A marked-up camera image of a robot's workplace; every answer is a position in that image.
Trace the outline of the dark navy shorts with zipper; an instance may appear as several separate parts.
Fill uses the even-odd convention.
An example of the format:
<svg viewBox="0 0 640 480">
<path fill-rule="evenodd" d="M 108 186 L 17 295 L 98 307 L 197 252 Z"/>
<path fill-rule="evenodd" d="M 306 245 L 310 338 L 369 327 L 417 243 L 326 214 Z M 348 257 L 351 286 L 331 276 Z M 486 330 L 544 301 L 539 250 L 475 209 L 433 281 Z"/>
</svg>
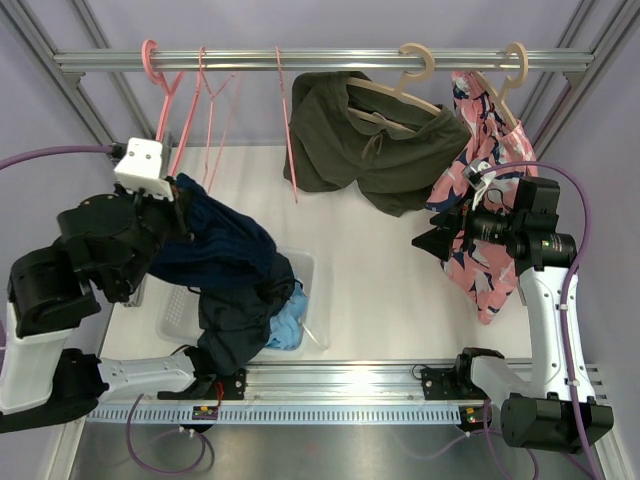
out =
<svg viewBox="0 0 640 480">
<path fill-rule="evenodd" d="M 203 289 L 199 293 L 197 347 L 217 375 L 244 367 L 268 343 L 270 320 L 294 293 L 296 279 L 289 260 L 276 254 L 266 279 L 241 288 Z"/>
</svg>

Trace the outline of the navy drawstring shorts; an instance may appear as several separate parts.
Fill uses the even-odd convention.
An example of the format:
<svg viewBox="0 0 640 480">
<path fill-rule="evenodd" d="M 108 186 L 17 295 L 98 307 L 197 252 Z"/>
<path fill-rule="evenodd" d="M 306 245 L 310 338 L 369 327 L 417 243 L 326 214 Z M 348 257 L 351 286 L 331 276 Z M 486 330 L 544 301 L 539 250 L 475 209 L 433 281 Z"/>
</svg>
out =
<svg viewBox="0 0 640 480">
<path fill-rule="evenodd" d="M 264 281 L 275 259 L 276 244 L 251 217 L 209 196 L 181 173 L 176 186 L 190 196 L 189 241 L 168 241 L 149 274 L 164 282 L 199 289 L 242 288 Z"/>
</svg>

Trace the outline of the light blue shorts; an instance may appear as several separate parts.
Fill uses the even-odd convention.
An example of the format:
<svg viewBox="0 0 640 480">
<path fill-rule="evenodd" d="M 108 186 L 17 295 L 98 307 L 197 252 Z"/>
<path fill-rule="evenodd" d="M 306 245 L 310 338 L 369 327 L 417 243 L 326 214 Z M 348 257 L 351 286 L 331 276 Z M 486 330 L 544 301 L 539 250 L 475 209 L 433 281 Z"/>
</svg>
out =
<svg viewBox="0 0 640 480">
<path fill-rule="evenodd" d="M 302 322 L 308 306 L 303 284 L 297 280 L 292 295 L 283 308 L 270 319 L 270 335 L 266 348 L 292 351 L 302 340 Z"/>
</svg>

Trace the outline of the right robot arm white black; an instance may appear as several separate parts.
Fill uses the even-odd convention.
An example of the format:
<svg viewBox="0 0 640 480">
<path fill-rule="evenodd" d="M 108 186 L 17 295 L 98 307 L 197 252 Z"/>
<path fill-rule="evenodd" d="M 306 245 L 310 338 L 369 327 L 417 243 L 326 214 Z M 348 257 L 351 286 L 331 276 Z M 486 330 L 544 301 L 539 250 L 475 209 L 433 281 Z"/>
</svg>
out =
<svg viewBox="0 0 640 480">
<path fill-rule="evenodd" d="M 518 289 L 527 309 L 532 368 L 522 380 L 496 350 L 467 347 L 450 369 L 425 367 L 427 398 L 490 399 L 500 410 L 500 429 L 511 447 L 576 454 L 614 425 L 610 407 L 600 405 L 584 366 L 576 314 L 578 249 L 557 232 L 560 187 L 554 180 L 524 177 L 506 214 L 473 207 L 465 197 L 437 214 L 432 229 L 414 247 L 440 260 L 482 240 L 503 246 L 515 263 Z"/>
</svg>

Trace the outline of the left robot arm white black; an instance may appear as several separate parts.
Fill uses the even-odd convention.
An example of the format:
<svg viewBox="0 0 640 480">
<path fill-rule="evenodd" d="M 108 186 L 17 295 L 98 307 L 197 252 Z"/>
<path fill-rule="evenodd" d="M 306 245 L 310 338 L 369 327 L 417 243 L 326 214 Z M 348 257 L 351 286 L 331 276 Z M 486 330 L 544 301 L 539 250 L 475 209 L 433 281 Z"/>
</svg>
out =
<svg viewBox="0 0 640 480">
<path fill-rule="evenodd" d="M 61 235 L 14 262 L 7 288 L 1 368 L 4 433 L 65 424 L 130 396 L 201 399 L 215 385 L 206 354 L 188 347 L 161 358 L 101 359 L 66 347 L 83 319 L 100 312 L 94 292 L 127 301 L 169 241 L 190 242 L 193 193 L 171 183 L 166 199 L 138 190 L 84 200 L 58 216 Z"/>
</svg>

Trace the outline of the thick pink plastic hanger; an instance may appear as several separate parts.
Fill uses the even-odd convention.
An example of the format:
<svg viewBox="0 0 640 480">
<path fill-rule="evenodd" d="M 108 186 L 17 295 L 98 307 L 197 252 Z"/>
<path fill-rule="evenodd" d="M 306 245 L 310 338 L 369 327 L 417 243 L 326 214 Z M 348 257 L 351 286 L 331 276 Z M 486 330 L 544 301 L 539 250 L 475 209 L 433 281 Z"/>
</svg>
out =
<svg viewBox="0 0 640 480">
<path fill-rule="evenodd" d="M 148 80 L 159 86 L 164 94 L 164 100 L 162 109 L 160 112 L 158 125 L 155 134 L 155 140 L 161 142 L 164 139 L 165 134 L 168 132 L 168 121 L 171 113 L 171 108 L 173 106 L 174 97 L 176 92 L 181 85 L 181 82 L 184 78 L 185 72 L 180 71 L 173 79 L 172 82 L 169 82 L 166 76 L 155 69 L 152 65 L 152 54 L 157 49 L 157 42 L 152 39 L 147 39 L 143 42 L 141 47 L 141 59 L 143 70 L 148 78 Z M 175 153 L 175 159 L 171 165 L 169 170 L 169 175 L 172 177 L 176 177 L 181 166 L 182 157 L 184 155 L 184 150 L 186 149 L 188 139 L 191 133 L 193 119 L 196 113 L 197 105 L 200 99 L 201 93 L 201 80 L 196 80 L 196 88 L 194 91 L 194 95 L 192 98 L 191 106 L 189 112 L 187 114 L 182 133 L 180 136 L 180 140 L 178 142 L 178 146 Z"/>
</svg>

